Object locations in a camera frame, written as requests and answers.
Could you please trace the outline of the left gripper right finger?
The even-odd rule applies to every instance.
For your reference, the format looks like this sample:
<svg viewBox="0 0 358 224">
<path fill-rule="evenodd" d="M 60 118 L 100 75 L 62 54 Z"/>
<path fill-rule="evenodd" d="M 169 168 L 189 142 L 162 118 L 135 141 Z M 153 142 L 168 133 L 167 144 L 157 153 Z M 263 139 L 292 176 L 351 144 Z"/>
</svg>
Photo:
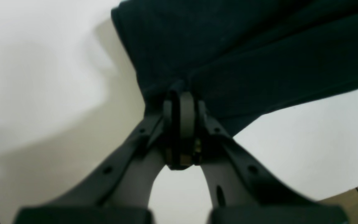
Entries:
<svg viewBox="0 0 358 224">
<path fill-rule="evenodd" d="M 213 204 L 209 224 L 348 224 L 344 210 L 295 192 L 234 141 L 197 102 L 200 166 Z"/>
</svg>

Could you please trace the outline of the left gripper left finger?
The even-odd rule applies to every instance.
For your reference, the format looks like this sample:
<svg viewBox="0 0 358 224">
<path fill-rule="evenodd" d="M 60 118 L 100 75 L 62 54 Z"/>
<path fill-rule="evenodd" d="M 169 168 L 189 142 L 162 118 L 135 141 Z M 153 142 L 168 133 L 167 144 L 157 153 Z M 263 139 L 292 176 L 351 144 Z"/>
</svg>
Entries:
<svg viewBox="0 0 358 224">
<path fill-rule="evenodd" d="M 16 224 L 152 224 L 148 202 L 161 169 L 180 167 L 180 92 L 169 91 L 125 142 L 74 188 L 38 207 Z"/>
</svg>

